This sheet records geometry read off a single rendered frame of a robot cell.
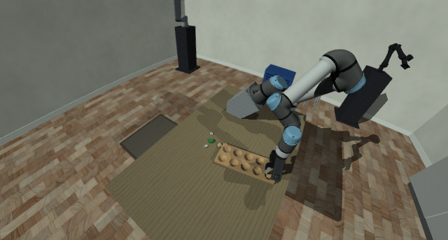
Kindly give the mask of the tan wooden tray with round pockets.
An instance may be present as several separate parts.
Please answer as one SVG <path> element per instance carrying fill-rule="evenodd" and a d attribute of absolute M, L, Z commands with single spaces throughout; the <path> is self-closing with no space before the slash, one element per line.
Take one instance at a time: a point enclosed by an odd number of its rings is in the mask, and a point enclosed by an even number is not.
<path fill-rule="evenodd" d="M 266 157 L 223 143 L 214 162 L 274 185 L 275 181 L 267 178 L 265 174 L 265 165 L 270 162 Z"/>

